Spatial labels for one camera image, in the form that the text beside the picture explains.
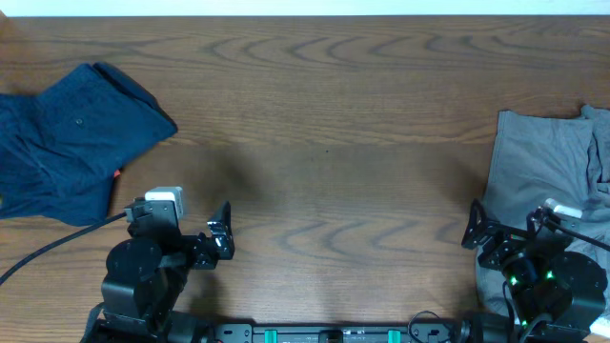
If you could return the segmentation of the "dark blue denim shorts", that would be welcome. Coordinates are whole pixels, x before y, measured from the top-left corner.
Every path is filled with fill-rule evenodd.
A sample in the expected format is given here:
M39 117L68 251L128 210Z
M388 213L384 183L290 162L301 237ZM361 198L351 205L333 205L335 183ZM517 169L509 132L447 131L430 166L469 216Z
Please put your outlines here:
M95 224L117 173L176 132L148 91L106 63L36 95L2 94L1 216Z

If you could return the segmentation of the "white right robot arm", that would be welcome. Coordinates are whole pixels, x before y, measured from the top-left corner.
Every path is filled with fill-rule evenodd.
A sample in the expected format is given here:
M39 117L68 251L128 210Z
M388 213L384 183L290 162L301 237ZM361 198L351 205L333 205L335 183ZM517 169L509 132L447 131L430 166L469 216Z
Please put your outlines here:
M462 325L466 342L582 342L606 307L606 271L593 258L569 251L579 239L582 212L548 198L526 217L523 230L500 223L479 200L470 207L462 247L479 249L478 265L503 277L507 314L476 313Z

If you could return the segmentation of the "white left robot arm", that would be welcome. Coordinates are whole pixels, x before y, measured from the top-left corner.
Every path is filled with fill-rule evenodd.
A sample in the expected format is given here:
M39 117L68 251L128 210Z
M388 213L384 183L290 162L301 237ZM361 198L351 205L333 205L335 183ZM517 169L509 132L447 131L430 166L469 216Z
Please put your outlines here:
M103 302L91 309L84 342L215 342L214 325L173 308L192 270L234 257L231 204L208 220L210 234L185 235L171 200L125 208L130 238L106 259Z

